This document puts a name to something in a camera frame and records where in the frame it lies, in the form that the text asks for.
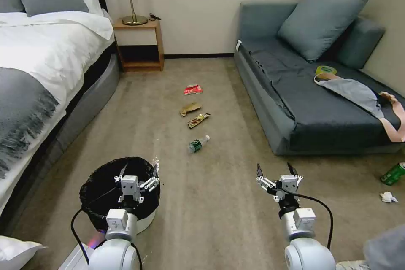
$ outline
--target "wooden nightstand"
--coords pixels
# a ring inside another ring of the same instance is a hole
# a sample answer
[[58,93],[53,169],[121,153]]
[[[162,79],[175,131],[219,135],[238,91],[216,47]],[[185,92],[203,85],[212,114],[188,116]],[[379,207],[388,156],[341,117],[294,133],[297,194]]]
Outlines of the wooden nightstand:
[[122,24],[119,19],[113,27],[125,72],[163,70],[165,59],[159,20],[130,26]]

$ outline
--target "power cord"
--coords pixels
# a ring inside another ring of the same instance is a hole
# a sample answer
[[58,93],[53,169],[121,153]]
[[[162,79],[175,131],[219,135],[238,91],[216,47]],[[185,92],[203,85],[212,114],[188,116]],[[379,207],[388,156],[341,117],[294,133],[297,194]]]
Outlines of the power cord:
[[[86,207],[88,207],[89,205],[91,205],[92,203],[98,201],[100,198],[106,196],[107,194],[110,194],[112,191],[114,191],[116,189],[116,187],[112,188],[111,190],[107,191],[106,193],[100,195],[99,197],[97,197],[96,199],[92,200],[91,202],[89,202]],[[77,243],[80,246],[81,251],[83,252],[84,258],[86,259],[87,264],[89,264],[89,257],[87,256],[86,250],[83,247],[83,244],[81,243],[81,240],[79,238],[79,236],[77,235],[76,231],[75,231],[75,227],[74,227],[74,223],[76,220],[76,217],[80,214],[80,212],[83,211],[83,207],[80,208],[80,210],[78,210],[76,212],[75,215],[73,215],[72,221],[70,222],[70,229],[72,230],[73,236],[75,237]]]
[[131,243],[131,246],[135,248],[136,256],[138,257],[138,261],[139,261],[139,269],[140,269],[140,270],[143,270],[142,259],[141,259],[141,257],[140,257],[138,248],[135,246],[134,243]]
[[297,193],[292,193],[292,192],[290,192],[290,191],[288,191],[288,190],[285,190],[285,189],[280,189],[280,190],[283,190],[284,192],[286,192],[286,193],[288,193],[288,194],[291,194],[291,195],[294,195],[294,196],[297,196],[297,197],[300,197],[300,198],[305,198],[305,199],[308,199],[308,200],[313,200],[314,202],[317,202],[318,204],[321,204],[322,206],[324,206],[324,207],[328,210],[328,212],[329,212],[329,217],[330,217],[330,229],[329,229],[329,238],[328,238],[328,246],[327,246],[327,248],[328,248],[328,250],[330,250],[330,244],[331,244],[331,242],[332,242],[332,234],[333,234],[333,214],[332,214],[332,211],[329,209],[329,207],[328,207],[325,203],[323,203],[322,201],[320,201],[319,199],[313,198],[313,197],[311,197],[311,196],[306,196],[306,195],[301,195],[301,194],[297,194]]
[[152,13],[149,13],[149,17],[151,17],[152,19],[147,18],[149,21],[155,21],[155,20],[161,20],[161,18],[155,16]]

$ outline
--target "blue pillow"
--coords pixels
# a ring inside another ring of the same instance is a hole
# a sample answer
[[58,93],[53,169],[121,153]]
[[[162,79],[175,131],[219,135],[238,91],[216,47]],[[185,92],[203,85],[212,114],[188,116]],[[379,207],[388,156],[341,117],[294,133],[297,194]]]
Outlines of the blue pillow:
[[301,0],[278,36],[316,61],[356,19],[368,0]]

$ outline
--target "brown paper wrapper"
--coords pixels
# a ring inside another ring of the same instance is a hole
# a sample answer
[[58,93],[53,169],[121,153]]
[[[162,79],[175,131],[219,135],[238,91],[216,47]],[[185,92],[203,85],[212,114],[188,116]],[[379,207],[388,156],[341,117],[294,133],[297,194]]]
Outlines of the brown paper wrapper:
[[185,105],[181,110],[180,110],[180,115],[182,117],[185,117],[187,113],[190,113],[192,111],[198,110],[201,108],[201,105],[199,103],[189,103],[188,105]]
[[211,116],[211,114],[208,114],[208,113],[200,114],[196,118],[187,122],[187,124],[188,124],[189,128],[192,129],[193,127],[199,125],[205,118],[208,118],[209,116]]

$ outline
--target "green can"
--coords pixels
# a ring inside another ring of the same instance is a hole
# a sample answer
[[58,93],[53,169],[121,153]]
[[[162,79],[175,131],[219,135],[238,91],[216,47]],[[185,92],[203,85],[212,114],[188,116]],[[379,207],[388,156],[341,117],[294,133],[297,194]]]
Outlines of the green can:
[[387,173],[381,176],[381,181],[386,185],[393,185],[405,175],[405,162],[400,162],[392,167]]

